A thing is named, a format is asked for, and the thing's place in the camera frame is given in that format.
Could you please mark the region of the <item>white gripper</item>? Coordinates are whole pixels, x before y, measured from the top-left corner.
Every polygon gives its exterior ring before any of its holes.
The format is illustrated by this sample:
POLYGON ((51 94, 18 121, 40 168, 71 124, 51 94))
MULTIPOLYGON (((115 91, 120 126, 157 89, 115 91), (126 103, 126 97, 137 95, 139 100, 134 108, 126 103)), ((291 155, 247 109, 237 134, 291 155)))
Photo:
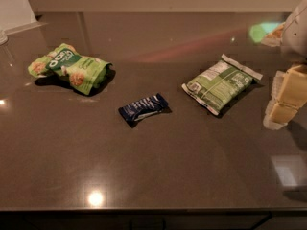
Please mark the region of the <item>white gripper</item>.
MULTIPOLYGON (((307 61, 307 0, 302 0, 285 21, 281 54, 288 61, 307 61)), ((307 65, 293 64, 277 71, 272 82, 263 125, 270 130, 286 126, 307 103, 307 65)))

